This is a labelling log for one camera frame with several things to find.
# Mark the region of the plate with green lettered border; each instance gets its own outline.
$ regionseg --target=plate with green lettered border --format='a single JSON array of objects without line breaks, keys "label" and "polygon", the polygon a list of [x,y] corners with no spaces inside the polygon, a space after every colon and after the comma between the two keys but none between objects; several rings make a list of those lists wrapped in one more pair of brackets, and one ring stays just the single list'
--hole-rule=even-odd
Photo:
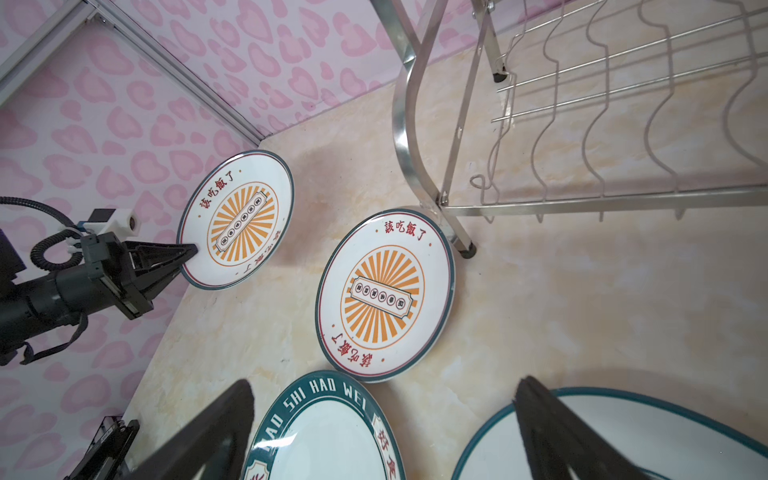
[{"label": "plate with green lettered border", "polygon": [[267,411],[243,480],[405,480],[395,436],[351,376],[323,370],[291,383]]}]

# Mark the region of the white plate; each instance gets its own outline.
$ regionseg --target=white plate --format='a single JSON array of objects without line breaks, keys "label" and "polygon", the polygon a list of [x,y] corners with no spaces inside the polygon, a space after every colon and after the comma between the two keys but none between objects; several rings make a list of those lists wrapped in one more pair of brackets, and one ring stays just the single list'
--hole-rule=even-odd
[{"label": "white plate", "polygon": [[451,246],[414,210],[376,214],[333,252],[317,290],[315,326],[328,360],[363,382],[415,365],[453,303]]},{"label": "white plate", "polygon": [[379,405],[341,372],[293,382],[253,437],[243,480],[405,480],[395,436]]},{"label": "white plate", "polygon": [[181,216],[178,243],[197,255],[182,273],[204,290],[245,280],[274,253],[293,212],[293,177],[268,151],[235,155],[210,172]]},{"label": "white plate", "polygon": [[[768,448],[722,423],[669,402],[598,388],[554,394],[628,460],[660,480],[757,480]],[[475,434],[452,480],[531,478],[514,405]]]}]

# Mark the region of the wire rack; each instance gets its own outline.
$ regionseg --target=wire rack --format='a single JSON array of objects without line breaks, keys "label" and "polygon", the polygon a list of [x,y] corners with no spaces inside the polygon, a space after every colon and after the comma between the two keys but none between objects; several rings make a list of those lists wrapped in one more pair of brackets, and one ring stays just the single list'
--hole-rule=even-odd
[{"label": "wire rack", "polygon": [[[528,18],[527,0],[516,1]],[[414,110],[445,1],[428,2],[416,31],[398,1],[372,3],[405,67],[392,113],[400,166],[465,257],[475,249],[461,216],[669,209],[680,219],[688,208],[768,204],[765,2],[561,0],[508,33],[502,51],[495,5],[473,0],[478,43],[440,189],[421,162]],[[462,158],[481,170],[454,192],[469,202],[453,204],[483,53],[500,109],[488,157]]]}]

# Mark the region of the teal rim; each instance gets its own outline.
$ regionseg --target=teal rim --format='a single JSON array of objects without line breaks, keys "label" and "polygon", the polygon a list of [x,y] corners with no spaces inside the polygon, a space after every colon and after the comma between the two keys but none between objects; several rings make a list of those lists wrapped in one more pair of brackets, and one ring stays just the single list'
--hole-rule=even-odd
[{"label": "teal rim", "polygon": [[[317,387],[318,382],[323,380],[325,383],[322,385],[330,387],[331,382],[329,382],[329,379],[331,379],[335,384],[334,390],[329,388],[322,389],[322,387],[316,390],[312,386],[314,383],[315,387]],[[288,405],[293,406],[293,401],[295,401],[297,397],[301,398],[301,395],[298,393],[300,387],[303,387],[300,393],[306,394],[306,398],[302,398],[299,408],[294,407],[293,409],[289,409]],[[381,419],[387,434],[389,435],[389,444],[392,447],[392,453],[395,457],[394,459],[397,461],[399,475],[398,480],[405,480],[406,472],[402,466],[400,450],[397,448],[395,435],[392,433],[392,429],[389,427],[389,423],[387,422],[381,407],[379,407],[379,404],[376,402],[373,396],[371,396],[368,390],[366,390],[366,387],[364,387],[360,382],[351,376],[343,372],[337,372],[336,370],[320,370],[317,372],[307,373],[306,375],[295,380],[280,393],[272,406],[266,411],[266,414],[264,415],[258,430],[256,430],[256,435],[253,436],[253,441],[251,442],[250,449],[248,450],[246,462],[245,465],[243,465],[243,471],[241,472],[240,477],[243,480],[247,480],[244,478],[246,470],[256,461],[266,464],[267,471],[271,471],[275,457],[277,452],[280,450],[280,447],[271,447],[270,449],[264,449],[261,447],[257,448],[257,443],[272,439],[281,439],[285,432],[288,431],[288,428],[291,426],[293,421],[301,414],[301,412],[303,412],[310,405],[314,405],[315,403],[322,401],[341,402],[354,410],[354,412],[357,413],[357,415],[359,415],[360,418],[368,426],[368,430],[371,432],[371,435],[373,436],[377,445],[379,442],[376,441],[376,433],[373,427],[373,417],[374,415],[378,416]],[[275,415],[278,415],[281,418],[279,427],[276,427],[276,424],[272,422],[272,419]],[[390,475],[387,475],[387,465],[384,462],[383,457],[382,468],[384,469],[385,478],[391,478]]]},{"label": "teal rim", "polygon": [[[377,217],[381,217],[382,215],[388,215],[388,214],[413,215],[415,217],[420,218],[421,220],[424,220],[432,228],[435,229],[435,232],[437,232],[440,238],[440,242],[442,243],[442,246],[445,249],[446,254],[448,255],[450,288],[448,291],[448,298],[445,301],[445,308],[440,317],[440,322],[438,323],[438,326],[435,329],[435,332],[432,334],[432,337],[430,337],[429,341],[422,347],[421,350],[419,350],[418,353],[416,353],[416,355],[413,358],[411,358],[405,365],[400,366],[399,368],[396,368],[394,370],[390,370],[389,372],[385,372],[375,376],[361,376],[361,375],[357,375],[354,372],[350,372],[348,369],[346,369],[344,365],[340,365],[333,358],[330,352],[326,349],[325,343],[323,342],[322,334],[320,333],[320,294],[323,292],[323,284],[326,281],[326,275],[328,274],[328,269],[331,267],[333,260],[336,258],[336,255],[339,253],[339,251],[341,250],[341,247],[344,246],[346,241],[357,230],[360,230],[369,221]],[[421,212],[417,212],[416,210],[410,210],[408,208],[391,208],[389,210],[378,212],[377,214],[371,215],[370,217],[366,218],[362,222],[358,223],[354,228],[352,228],[349,231],[349,233],[345,235],[344,238],[339,242],[339,245],[336,246],[336,249],[333,251],[333,255],[331,255],[331,257],[328,259],[328,263],[326,264],[326,268],[323,271],[323,275],[320,277],[320,284],[317,287],[317,297],[315,298],[315,332],[317,334],[317,342],[320,344],[320,349],[323,351],[323,355],[325,355],[326,358],[328,359],[328,362],[331,365],[333,365],[334,368],[340,371],[343,371],[345,374],[352,376],[354,379],[357,379],[360,382],[368,382],[368,383],[383,382],[384,380],[391,379],[393,376],[396,376],[396,375],[399,375],[400,373],[405,372],[407,369],[411,368],[416,363],[418,363],[419,360],[421,360],[423,356],[426,355],[427,352],[429,352],[432,346],[435,345],[435,341],[438,339],[438,337],[440,337],[440,333],[442,333],[442,329],[445,326],[445,321],[448,319],[448,315],[451,313],[451,307],[453,306],[453,296],[455,293],[455,288],[456,288],[456,267],[455,267],[455,260],[453,258],[453,250],[451,250],[451,244],[448,242],[448,239],[445,238],[445,234],[443,234],[442,230],[440,230],[440,227],[437,226],[437,223],[432,221],[431,218],[427,217]]]},{"label": "teal rim", "polygon": [[235,160],[238,160],[238,159],[240,159],[242,157],[245,157],[246,155],[249,155],[249,154],[264,154],[264,155],[267,155],[269,157],[274,158],[275,160],[278,161],[278,163],[280,163],[280,166],[282,166],[285,169],[286,173],[288,174],[288,181],[290,182],[290,206],[288,207],[288,220],[286,220],[286,226],[283,228],[283,233],[280,234],[280,238],[278,238],[277,242],[275,242],[275,247],[272,249],[272,251],[270,251],[266,255],[266,257],[264,258],[264,261],[262,263],[260,263],[259,266],[257,266],[253,270],[251,270],[247,275],[243,275],[242,278],[240,278],[238,280],[235,280],[232,283],[228,283],[227,285],[220,285],[220,286],[203,285],[200,282],[197,282],[196,280],[194,280],[189,275],[189,273],[187,273],[187,269],[185,267],[182,267],[181,268],[181,274],[184,275],[184,278],[187,279],[187,282],[191,283],[192,285],[195,285],[197,288],[199,288],[201,290],[223,290],[223,289],[229,288],[229,287],[231,287],[233,285],[237,285],[238,283],[242,282],[243,280],[245,280],[249,276],[253,275],[256,271],[258,271],[259,268],[264,266],[264,264],[266,264],[266,262],[272,256],[272,254],[275,253],[275,250],[277,250],[277,248],[283,242],[283,237],[285,237],[285,232],[288,231],[288,226],[290,225],[290,219],[293,216],[293,200],[294,200],[294,198],[296,196],[296,190],[295,190],[295,188],[293,186],[293,175],[290,173],[290,169],[288,168],[288,164],[286,164],[285,161],[282,158],[280,158],[280,156],[278,156],[277,154],[274,154],[274,153],[272,153],[270,151],[266,151],[266,150],[248,150],[248,151],[244,151],[242,153],[239,153],[239,154],[235,155],[232,158],[228,158],[225,161],[223,161],[220,164],[218,164],[216,166],[216,168],[214,168],[208,175],[206,175],[206,177],[203,179],[203,181],[201,181],[200,184],[197,185],[197,188],[192,193],[192,196],[190,197],[189,201],[187,202],[187,206],[184,208],[184,212],[181,214],[181,219],[179,220],[179,227],[176,230],[176,243],[180,243],[180,241],[181,241],[181,226],[184,225],[184,220],[187,218],[187,214],[189,213],[189,210],[192,207],[193,200],[203,190],[203,185],[205,185],[205,183],[208,182],[208,180],[210,180],[216,173],[218,173],[222,168],[224,168],[225,165],[228,165],[229,163],[234,162]]},{"label": "teal rim", "polygon": [[[709,429],[712,429],[715,432],[718,432],[722,435],[725,435],[729,439],[734,440],[735,442],[739,442],[741,445],[744,445],[745,447],[747,447],[749,450],[752,450],[756,454],[761,455],[765,458],[768,458],[768,447],[758,442],[757,440],[752,439],[744,435],[742,432],[739,432],[736,429],[732,429],[728,425],[724,425],[718,422],[717,420],[712,420],[711,418],[705,415],[701,415],[700,413],[696,413],[693,410],[689,410],[689,409],[686,409],[685,407],[675,405],[674,403],[669,403],[669,402],[665,402],[664,400],[655,399],[654,397],[641,395],[640,393],[625,392],[624,390],[616,390],[616,389],[603,389],[599,387],[564,387],[561,389],[554,389],[552,390],[552,393],[557,397],[565,397],[565,396],[609,397],[613,399],[629,400],[631,402],[636,402],[636,403],[641,403],[643,405],[656,407],[658,409],[662,409],[664,411],[674,413],[675,415],[679,415],[686,419],[692,420],[700,425],[703,425]],[[480,429],[475,433],[475,435],[469,441],[469,444],[467,444],[467,446],[464,448],[464,452],[462,452],[462,456],[458,458],[458,462],[456,463],[456,468],[453,470],[453,475],[451,476],[451,480],[458,480],[462,476],[464,465],[469,459],[469,456],[475,450],[475,447],[477,446],[477,444],[480,443],[480,440],[482,440],[485,434],[488,433],[488,430],[493,428],[494,425],[496,425],[504,417],[506,417],[510,413],[513,413],[514,411],[515,411],[515,404],[511,403],[506,407],[504,407],[503,409],[496,412],[495,415],[493,415],[490,419],[488,419],[486,423],[483,424],[482,427],[480,427]],[[651,473],[652,475],[656,475],[659,478],[667,478],[656,472],[646,470],[645,468],[641,468],[641,470]]]}]

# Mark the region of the metal dish rack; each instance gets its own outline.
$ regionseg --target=metal dish rack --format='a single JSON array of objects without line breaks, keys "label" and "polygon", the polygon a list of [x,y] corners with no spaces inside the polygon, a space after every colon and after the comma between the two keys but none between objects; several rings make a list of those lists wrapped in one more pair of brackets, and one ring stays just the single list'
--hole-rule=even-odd
[{"label": "metal dish rack", "polygon": [[[768,57],[768,51],[758,51],[756,48],[754,24],[762,22],[763,33],[761,35],[765,36],[764,30],[766,23],[768,23],[768,6],[748,10],[744,2],[734,0],[697,2],[696,7],[698,8],[708,8],[709,5],[705,4],[719,4],[717,12],[731,12],[731,15],[720,16],[714,21],[707,21],[693,28],[675,31],[666,22],[659,20],[659,15],[651,18],[647,13],[649,8],[654,7],[652,4],[657,5],[664,1],[666,0],[577,0],[566,3],[562,0],[554,11],[548,15],[542,15],[541,18],[544,20],[539,20],[536,25],[529,25],[528,20],[526,20],[521,27],[518,27],[519,31],[511,36],[507,49],[502,52],[490,15],[495,9],[494,2],[491,0],[472,0],[473,16],[479,26],[478,42],[474,49],[468,80],[458,113],[458,122],[452,138],[442,188],[438,189],[434,180],[427,173],[419,153],[415,135],[415,106],[419,87],[448,0],[428,0],[422,10],[416,30],[413,29],[410,20],[408,20],[400,0],[371,0],[404,67],[396,83],[392,106],[392,132],[400,167],[421,205],[437,216],[439,226],[464,258],[473,257],[476,247],[456,217],[482,216],[486,217],[488,221],[492,221],[493,216],[496,215],[536,215],[541,222],[545,214],[595,212],[600,214],[599,220],[602,221],[603,212],[674,210],[677,219],[680,219],[684,211],[690,208],[745,207],[768,204],[768,187],[766,186],[768,184],[768,164],[760,158],[765,156],[765,151],[762,147],[758,147],[757,151],[755,151],[754,146],[745,147],[738,132],[734,135],[732,125],[732,110],[739,96],[751,85],[765,84],[765,79],[762,81],[757,79],[759,68],[765,63],[761,60]],[[527,18],[529,13],[527,2],[526,0],[520,0],[520,2],[523,4],[525,18]],[[605,5],[615,2],[621,2],[623,5],[620,9],[614,9],[614,11],[607,13],[611,9],[604,8]],[[699,13],[699,10],[692,10],[695,11],[676,12],[676,15]],[[613,38],[608,41],[600,41],[593,32],[594,26],[598,23],[606,25],[606,22],[611,22],[611,17],[619,15],[617,12],[622,15],[633,15],[638,28],[646,29],[644,31],[646,37],[648,32],[654,32],[652,34],[653,39],[624,45],[627,44],[627,38],[631,35],[622,34],[618,35],[619,38],[616,42],[613,41]],[[575,22],[576,27],[573,23],[567,28],[561,25],[564,22],[571,22],[575,18],[579,18],[579,15],[581,20]],[[572,58],[559,58],[554,55],[552,49],[553,43],[557,41],[556,38],[560,37],[562,32],[573,35],[573,31],[576,31],[577,28],[579,29],[578,34],[588,41],[593,48],[591,58],[586,61],[574,61]],[[715,42],[715,39],[700,41],[696,35],[702,35],[702,32],[719,32],[718,29],[722,28],[726,28],[727,31],[717,33],[720,35],[719,38],[728,37],[731,41],[737,39],[742,42],[744,45],[742,55],[734,56],[732,51],[728,51],[728,56],[725,58],[722,55],[719,55],[720,58],[717,58],[718,55],[712,55],[716,61],[707,60],[705,65],[699,63],[695,68],[688,68],[685,61],[680,62],[679,54],[677,54],[678,46],[694,38],[701,45],[705,45],[705,48],[711,48],[714,53],[717,53],[717,47],[706,46],[708,45],[707,42]],[[526,65],[514,65],[515,53],[519,51],[519,44],[532,35],[540,35],[535,46],[540,49],[541,62],[546,62],[544,73],[530,74],[526,71]],[[629,78],[627,80],[626,73],[623,73],[621,81],[618,80],[617,63],[620,68],[624,68],[625,64],[629,63],[628,59],[634,59],[644,52],[653,51],[654,48],[656,48],[657,66],[660,61],[664,67],[662,74],[652,78]],[[500,127],[497,129],[495,143],[490,148],[490,154],[485,162],[485,172],[475,174],[469,179],[472,187],[479,190],[479,201],[476,204],[454,205],[449,202],[449,195],[470,99],[475,86],[475,78],[484,50],[491,66],[494,81],[498,84],[497,92],[502,95],[502,98],[499,99],[502,109],[498,113],[492,114],[490,122]],[[725,157],[728,157],[729,161],[743,162],[744,165],[748,166],[748,170],[745,170],[740,176],[722,176],[714,182],[715,185],[701,187],[686,181],[685,177],[680,175],[677,168],[672,165],[674,161],[669,160],[670,155],[665,155],[662,158],[658,152],[659,149],[653,145],[654,142],[649,140],[649,137],[652,126],[655,126],[656,129],[660,128],[657,125],[659,124],[657,120],[659,113],[665,108],[665,105],[667,108],[672,105],[672,102],[669,104],[668,102],[674,97],[677,90],[685,88],[686,83],[708,81],[723,70],[743,73],[742,76],[738,77],[738,84],[731,88],[733,93],[729,92],[727,100],[720,108],[718,128],[725,139],[723,144],[729,146],[730,152]],[[576,74],[591,76],[593,84],[597,85],[591,93],[566,95],[569,75]],[[518,99],[518,105],[515,104],[515,94],[518,91],[536,85],[544,85],[543,88],[539,88],[537,99],[547,98],[546,102],[521,108]],[[624,98],[629,94],[637,95],[649,91],[656,94],[654,97],[655,105],[652,108],[649,107],[650,114],[645,114],[647,116],[642,121],[644,128],[642,131],[637,131],[636,136],[638,142],[640,139],[643,141],[646,163],[657,168],[666,180],[662,181],[660,186],[651,188],[648,188],[646,184],[645,191],[622,192],[619,191],[621,189],[611,188],[611,182],[601,175],[600,169],[593,165],[590,156],[594,153],[594,148],[590,148],[590,142],[592,142],[595,134],[599,133],[601,127],[596,127],[596,125],[601,124],[601,117],[607,111],[614,113],[611,107],[616,99]],[[541,167],[537,162],[540,155],[537,147],[540,148],[543,137],[556,134],[553,128],[556,126],[553,124],[557,118],[568,114],[569,109],[586,107],[592,108],[589,113],[581,116],[585,119],[581,127],[586,125],[586,128],[581,134],[581,140],[571,143],[577,152],[580,150],[578,154],[579,166],[585,169],[584,172],[588,171],[592,186],[586,189],[571,189],[570,194],[566,192],[564,197],[563,195],[552,195],[551,179],[548,181],[546,176],[542,174]],[[508,189],[500,187],[501,182],[497,170],[500,164],[504,165],[510,159],[506,152],[502,155],[499,152],[504,150],[503,145],[506,141],[510,141],[511,144],[520,142],[519,139],[510,140],[509,132],[514,130],[512,127],[515,125],[515,121],[522,120],[522,118],[539,119],[538,136],[528,135],[529,141],[534,139],[529,148],[530,152],[526,151],[525,155],[518,155],[517,160],[525,160],[528,172],[533,174],[540,190],[535,195],[536,198],[524,200],[519,200],[519,197],[526,197],[526,195],[515,196],[515,192],[512,191],[513,198],[507,201],[506,197],[510,195],[506,191]]]}]

